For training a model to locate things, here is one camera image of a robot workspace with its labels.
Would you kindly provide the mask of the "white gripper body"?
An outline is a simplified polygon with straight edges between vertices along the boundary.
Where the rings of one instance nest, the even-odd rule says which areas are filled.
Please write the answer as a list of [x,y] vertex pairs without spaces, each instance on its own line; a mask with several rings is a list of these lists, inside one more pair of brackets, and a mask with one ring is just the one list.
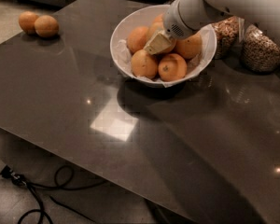
[[185,39],[204,26],[227,19],[229,0],[174,0],[163,17],[165,33]]

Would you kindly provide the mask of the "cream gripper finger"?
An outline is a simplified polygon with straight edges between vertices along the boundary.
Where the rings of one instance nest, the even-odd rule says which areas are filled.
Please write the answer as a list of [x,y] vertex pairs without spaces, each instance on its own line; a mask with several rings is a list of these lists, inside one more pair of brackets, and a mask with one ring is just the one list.
[[150,55],[164,52],[174,44],[175,40],[164,30],[159,30],[148,40],[144,50]]

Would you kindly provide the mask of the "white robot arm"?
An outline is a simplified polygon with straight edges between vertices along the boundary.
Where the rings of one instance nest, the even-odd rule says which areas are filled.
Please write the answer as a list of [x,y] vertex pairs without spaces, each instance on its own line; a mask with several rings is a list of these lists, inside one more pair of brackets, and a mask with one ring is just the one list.
[[168,49],[204,26],[236,16],[256,24],[280,47],[280,0],[174,0],[163,15],[163,28],[145,45],[150,54]]

